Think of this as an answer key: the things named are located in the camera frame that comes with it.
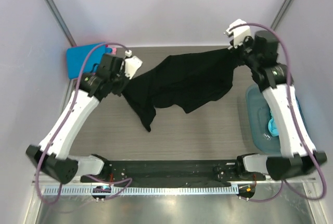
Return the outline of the black t shirt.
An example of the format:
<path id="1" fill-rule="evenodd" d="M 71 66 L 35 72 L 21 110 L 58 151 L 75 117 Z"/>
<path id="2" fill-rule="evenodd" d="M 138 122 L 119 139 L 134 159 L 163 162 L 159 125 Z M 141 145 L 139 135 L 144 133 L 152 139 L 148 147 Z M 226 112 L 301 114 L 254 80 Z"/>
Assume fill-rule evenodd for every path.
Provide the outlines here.
<path id="1" fill-rule="evenodd" d="M 188 114 L 221 99 L 231 90 L 237 67 L 235 55 L 226 48 L 170 55 L 132 79 L 122 95 L 150 131 L 158 108 L 177 105 Z"/>

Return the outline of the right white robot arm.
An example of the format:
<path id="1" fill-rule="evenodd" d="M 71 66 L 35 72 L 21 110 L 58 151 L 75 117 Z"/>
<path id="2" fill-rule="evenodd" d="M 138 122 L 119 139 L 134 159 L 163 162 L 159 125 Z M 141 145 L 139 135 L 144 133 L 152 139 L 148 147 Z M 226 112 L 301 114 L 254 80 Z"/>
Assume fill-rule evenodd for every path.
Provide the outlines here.
<path id="1" fill-rule="evenodd" d="M 287 66 L 277 62 L 278 39 L 261 30 L 251 37 L 249 27 L 230 30 L 231 49 L 242 64 L 250 68 L 252 78 L 265 98 L 279 132 L 280 155 L 247 154 L 237 157 L 235 175 L 247 180 L 254 172 L 274 180 L 305 176 L 315 171 L 314 162 L 323 165 L 327 156 L 317 151 L 298 109 L 294 86 L 287 85 Z"/>

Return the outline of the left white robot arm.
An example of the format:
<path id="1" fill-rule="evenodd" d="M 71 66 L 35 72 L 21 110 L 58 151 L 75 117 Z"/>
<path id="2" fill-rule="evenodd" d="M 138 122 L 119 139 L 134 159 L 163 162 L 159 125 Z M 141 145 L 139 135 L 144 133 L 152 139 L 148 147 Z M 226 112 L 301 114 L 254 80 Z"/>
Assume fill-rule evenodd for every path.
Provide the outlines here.
<path id="1" fill-rule="evenodd" d="M 35 167 L 62 184 L 76 176 L 92 175 L 105 182 L 110 177 L 106 159 L 98 155 L 70 156 L 69 151 L 90 113 L 110 93 L 120 95 L 142 62 L 136 57 L 120 58 L 104 54 L 95 73 L 84 73 L 78 91 L 71 98 L 50 133 L 29 145 L 26 155 Z"/>

